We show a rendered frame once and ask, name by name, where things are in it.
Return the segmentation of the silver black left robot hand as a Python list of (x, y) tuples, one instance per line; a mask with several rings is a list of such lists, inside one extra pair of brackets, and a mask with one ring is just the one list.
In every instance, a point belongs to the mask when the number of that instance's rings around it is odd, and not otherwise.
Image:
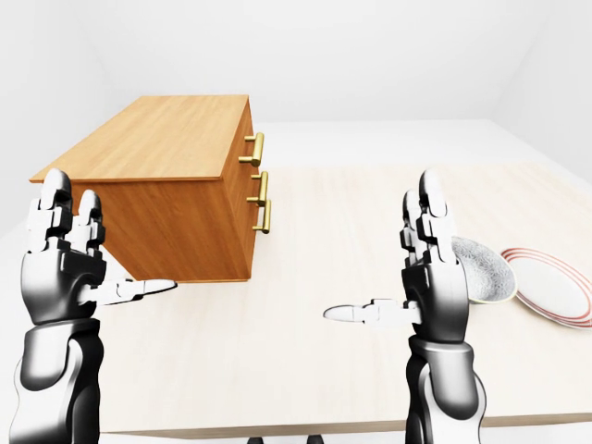
[(169, 279), (105, 281), (100, 198), (85, 191), (76, 215), (72, 203), (67, 174), (51, 169), (41, 197), (31, 203), (21, 268), (21, 293), (35, 325), (90, 317), (98, 305), (138, 301), (177, 287)]

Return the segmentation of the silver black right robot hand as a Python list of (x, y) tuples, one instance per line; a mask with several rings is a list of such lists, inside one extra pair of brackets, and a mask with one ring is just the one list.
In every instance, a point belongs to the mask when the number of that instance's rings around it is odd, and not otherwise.
[(424, 340), (462, 342), (468, 320), (466, 276), (452, 249), (452, 216), (434, 171), (422, 174), (418, 191), (405, 193), (402, 213), (401, 247), (408, 252), (401, 271), (404, 304), (373, 299), (328, 308), (324, 318), (378, 327), (411, 323)]

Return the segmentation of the patterned grey bowl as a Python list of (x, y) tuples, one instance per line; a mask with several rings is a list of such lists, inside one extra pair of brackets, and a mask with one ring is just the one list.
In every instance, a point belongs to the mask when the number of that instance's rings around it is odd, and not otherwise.
[(452, 238), (452, 249), (463, 266), (471, 303), (501, 303), (515, 296), (516, 276), (501, 255), (462, 237)]

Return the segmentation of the wooden cabinet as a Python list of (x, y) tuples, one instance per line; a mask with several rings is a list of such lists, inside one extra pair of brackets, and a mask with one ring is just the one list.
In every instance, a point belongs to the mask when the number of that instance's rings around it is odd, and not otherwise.
[(246, 280), (228, 153), (245, 95), (143, 96), (59, 156), (102, 202), (105, 248), (136, 279)]

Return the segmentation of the wooden cabinet drawer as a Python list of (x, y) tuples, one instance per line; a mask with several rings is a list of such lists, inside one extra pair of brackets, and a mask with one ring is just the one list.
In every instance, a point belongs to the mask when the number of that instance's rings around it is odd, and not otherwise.
[(236, 216), (247, 213), (251, 205), (247, 202), (247, 198), (253, 196), (252, 185), (254, 180), (251, 179), (251, 174), (252, 172), (248, 167), (239, 168), (232, 180), (232, 205)]
[(246, 210), (238, 216), (238, 231), (246, 262), (247, 278), (250, 278), (252, 274), (255, 241), (255, 231), (253, 230), (253, 226), (256, 224), (255, 219), (258, 210), (255, 208), (255, 205), (251, 203), (248, 203), (245, 208)]
[(250, 156), (253, 153), (253, 143), (246, 142), (244, 140), (246, 136), (252, 135), (253, 125), (251, 120), (251, 110), (249, 101), (246, 101), (230, 147), (230, 151), (228, 153), (226, 167), (228, 169), (228, 176), (231, 179), (241, 177), (242, 175), (248, 179), (251, 174), (255, 174), (257, 172), (256, 167), (253, 167), (248, 163), (241, 163), (239, 161), (240, 156)]

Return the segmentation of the white plate with red rings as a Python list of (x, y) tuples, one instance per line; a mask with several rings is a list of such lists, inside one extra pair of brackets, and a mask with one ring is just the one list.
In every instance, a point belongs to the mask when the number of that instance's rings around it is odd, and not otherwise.
[(509, 248), (501, 253), (517, 279), (517, 298), (547, 319), (592, 331), (592, 281), (549, 253)]

